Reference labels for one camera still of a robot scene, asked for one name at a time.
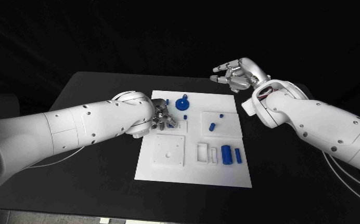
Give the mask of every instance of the blue object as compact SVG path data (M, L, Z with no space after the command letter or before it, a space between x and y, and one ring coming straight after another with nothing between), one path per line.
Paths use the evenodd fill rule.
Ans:
M180 111L184 111L190 108L190 101L187 94L184 94L183 98L177 100L175 107Z
M240 157L240 149L239 148L235 149L235 154L236 154L238 163L243 163L242 157Z
M222 146L223 164L233 164L232 149L229 145Z
M210 130L210 131L214 131L214 127L216 127L216 124L212 123L209 130Z

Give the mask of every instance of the table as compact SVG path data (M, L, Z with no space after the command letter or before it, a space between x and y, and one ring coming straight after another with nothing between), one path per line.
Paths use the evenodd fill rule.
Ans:
M105 101L122 91L233 94L209 78L79 72L51 108ZM187 223L359 223L360 199L323 154L290 125L269 129L236 95L254 188L135 180L142 139L125 134L86 147L61 163L18 173L0 187L0 208ZM54 162L74 151L42 161Z

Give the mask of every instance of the black curtain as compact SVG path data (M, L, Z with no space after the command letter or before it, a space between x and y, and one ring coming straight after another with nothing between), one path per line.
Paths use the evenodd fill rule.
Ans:
M77 71L209 77L249 57L359 112L359 18L359 0L0 0L0 89L31 114Z

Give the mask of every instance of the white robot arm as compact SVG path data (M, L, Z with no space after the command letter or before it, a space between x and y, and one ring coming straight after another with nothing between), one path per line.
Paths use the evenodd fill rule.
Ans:
M360 169L360 117L310 100L291 82L272 80L249 58L233 60L213 71L223 70L226 76L213 75L213 81L230 84L236 93L255 88L243 103L249 116L256 114L271 128L288 123L304 141Z
M123 133L177 126L164 99L128 91L113 100L0 120L0 185L21 170L66 151Z

